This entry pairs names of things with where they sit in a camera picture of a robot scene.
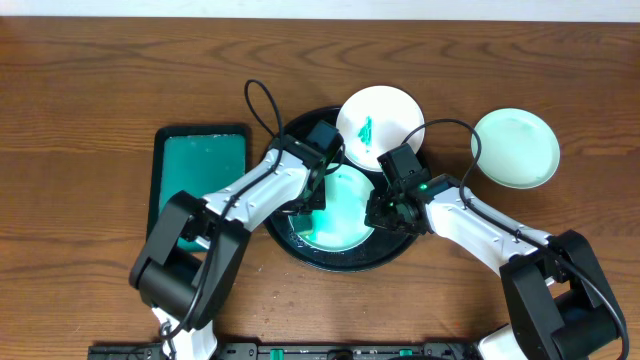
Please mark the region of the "pale green plate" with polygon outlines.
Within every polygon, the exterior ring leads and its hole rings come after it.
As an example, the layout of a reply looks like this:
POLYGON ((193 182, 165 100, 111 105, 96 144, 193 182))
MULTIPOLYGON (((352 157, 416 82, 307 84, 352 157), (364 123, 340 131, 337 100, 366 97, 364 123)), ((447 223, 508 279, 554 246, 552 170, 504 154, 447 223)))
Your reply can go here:
POLYGON ((477 166, 492 181, 509 188, 530 189, 548 182, 559 167, 561 151, 551 127, 539 116, 517 108, 486 114, 471 137, 477 166))
POLYGON ((363 243, 374 231, 364 223, 372 182, 349 165, 325 177, 326 208, 314 210, 314 237, 301 240, 326 252, 343 252, 363 243))

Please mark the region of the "dark green scrub sponge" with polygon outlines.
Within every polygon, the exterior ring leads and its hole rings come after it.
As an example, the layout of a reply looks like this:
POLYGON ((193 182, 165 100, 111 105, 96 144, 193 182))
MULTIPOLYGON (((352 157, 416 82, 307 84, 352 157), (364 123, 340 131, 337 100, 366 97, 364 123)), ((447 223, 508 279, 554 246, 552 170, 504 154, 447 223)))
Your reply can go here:
POLYGON ((299 214, 289 217, 293 232, 303 239, 314 237, 313 216, 311 214, 299 214))

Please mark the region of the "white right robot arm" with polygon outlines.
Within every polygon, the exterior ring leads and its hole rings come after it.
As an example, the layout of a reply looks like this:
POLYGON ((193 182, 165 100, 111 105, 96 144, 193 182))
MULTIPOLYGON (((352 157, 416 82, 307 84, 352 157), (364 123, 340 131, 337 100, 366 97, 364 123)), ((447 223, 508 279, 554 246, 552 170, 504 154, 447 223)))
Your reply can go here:
POLYGON ((476 199, 456 179, 414 173, 372 192, 365 222, 406 235, 431 233, 471 253, 501 279, 509 325, 476 344, 482 359, 586 359, 630 339, 620 306, 581 234, 525 226, 476 199))

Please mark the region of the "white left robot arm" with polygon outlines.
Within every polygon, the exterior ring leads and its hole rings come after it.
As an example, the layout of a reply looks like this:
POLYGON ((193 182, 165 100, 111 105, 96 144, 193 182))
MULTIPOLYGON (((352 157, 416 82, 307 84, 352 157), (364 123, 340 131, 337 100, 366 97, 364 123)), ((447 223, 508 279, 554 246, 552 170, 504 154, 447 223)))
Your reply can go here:
POLYGON ((173 195, 129 275, 160 322, 167 359, 208 359, 218 341, 213 320, 237 276, 251 233, 275 212, 309 214, 324 206, 321 185, 344 140, 277 138, 254 169, 197 198, 173 195))

